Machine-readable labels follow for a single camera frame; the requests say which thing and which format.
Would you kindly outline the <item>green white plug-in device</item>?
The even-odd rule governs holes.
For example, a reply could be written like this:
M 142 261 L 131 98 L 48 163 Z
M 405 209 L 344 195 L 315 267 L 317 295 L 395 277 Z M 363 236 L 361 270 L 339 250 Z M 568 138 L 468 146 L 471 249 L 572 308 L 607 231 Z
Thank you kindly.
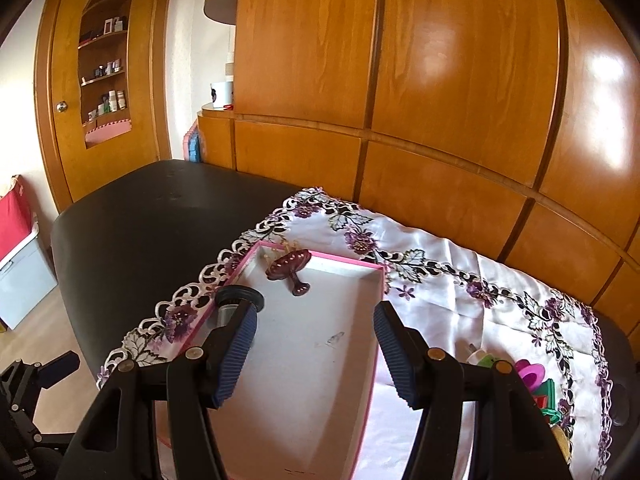
M 494 366 L 498 358 L 493 354 L 483 350 L 482 348 L 476 348 L 474 344 L 469 344 L 471 354 L 466 362 L 471 365 L 491 368 Z

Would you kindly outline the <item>clear jar black lid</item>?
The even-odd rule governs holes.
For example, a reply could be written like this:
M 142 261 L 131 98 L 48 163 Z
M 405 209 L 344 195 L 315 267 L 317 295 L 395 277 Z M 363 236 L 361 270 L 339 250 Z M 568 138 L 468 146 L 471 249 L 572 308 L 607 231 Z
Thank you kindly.
M 215 324 L 205 348 L 209 352 L 241 348 L 250 350 L 257 332 L 258 314 L 265 298 L 258 290 L 244 285 L 221 287 L 215 295 Z

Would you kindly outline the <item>magenta round strainer cup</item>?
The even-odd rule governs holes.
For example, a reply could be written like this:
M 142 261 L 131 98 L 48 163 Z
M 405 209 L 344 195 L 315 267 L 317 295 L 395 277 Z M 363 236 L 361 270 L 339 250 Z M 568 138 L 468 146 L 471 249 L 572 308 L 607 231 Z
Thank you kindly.
M 542 364 L 521 359 L 515 362 L 514 367 L 529 391 L 535 391 L 544 382 L 546 369 Z

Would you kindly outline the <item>pink white shallow tray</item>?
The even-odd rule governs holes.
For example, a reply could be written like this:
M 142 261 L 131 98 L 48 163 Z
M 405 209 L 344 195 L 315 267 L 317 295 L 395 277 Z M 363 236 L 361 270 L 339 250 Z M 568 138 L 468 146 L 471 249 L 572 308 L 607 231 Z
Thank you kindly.
M 349 479 L 370 406 L 384 270 L 313 252 L 298 274 L 309 292 L 296 297 L 266 275 L 282 254 L 257 243 L 230 276 L 265 307 L 232 397 L 209 414 L 218 450 L 231 479 Z

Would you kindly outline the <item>teal plastic funnel stand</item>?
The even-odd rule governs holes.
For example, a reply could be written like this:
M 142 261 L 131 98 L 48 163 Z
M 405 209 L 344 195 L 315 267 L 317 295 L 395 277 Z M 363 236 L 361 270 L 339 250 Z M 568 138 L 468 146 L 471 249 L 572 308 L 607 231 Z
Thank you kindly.
M 556 408 L 554 381 L 551 378 L 544 380 L 532 391 L 532 395 L 548 424 L 550 426 L 558 424 L 562 419 L 562 414 Z

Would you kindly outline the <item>grey storage box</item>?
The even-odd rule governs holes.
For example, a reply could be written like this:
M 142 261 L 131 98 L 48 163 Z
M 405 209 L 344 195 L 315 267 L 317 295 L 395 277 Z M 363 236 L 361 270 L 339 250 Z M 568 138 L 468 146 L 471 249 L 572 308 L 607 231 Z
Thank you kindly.
M 57 284 L 23 179 L 12 176 L 1 188 L 1 329 L 17 328 Z

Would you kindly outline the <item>pink blue leaning board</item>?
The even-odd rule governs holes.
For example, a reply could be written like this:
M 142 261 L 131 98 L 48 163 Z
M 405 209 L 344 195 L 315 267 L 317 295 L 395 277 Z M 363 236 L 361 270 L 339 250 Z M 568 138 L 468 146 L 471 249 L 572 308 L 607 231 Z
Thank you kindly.
M 194 122 L 182 141 L 183 159 L 187 162 L 201 162 L 200 132 L 198 122 Z

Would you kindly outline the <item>silver door knob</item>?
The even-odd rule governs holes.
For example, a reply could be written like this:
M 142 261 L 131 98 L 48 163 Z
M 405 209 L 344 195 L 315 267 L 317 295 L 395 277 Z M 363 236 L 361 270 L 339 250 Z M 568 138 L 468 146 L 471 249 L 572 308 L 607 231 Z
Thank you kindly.
M 68 105 L 65 101 L 60 101 L 56 103 L 55 109 L 58 113 L 64 113 L 68 109 Z

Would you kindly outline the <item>wooden door with shelves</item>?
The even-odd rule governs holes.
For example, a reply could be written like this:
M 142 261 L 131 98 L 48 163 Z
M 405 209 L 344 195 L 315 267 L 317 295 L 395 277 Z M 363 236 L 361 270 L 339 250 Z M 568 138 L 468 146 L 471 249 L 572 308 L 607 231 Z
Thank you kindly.
M 35 107 L 57 210 L 168 159 L 164 90 L 169 0 L 46 0 Z M 58 113 L 57 102 L 68 109 Z

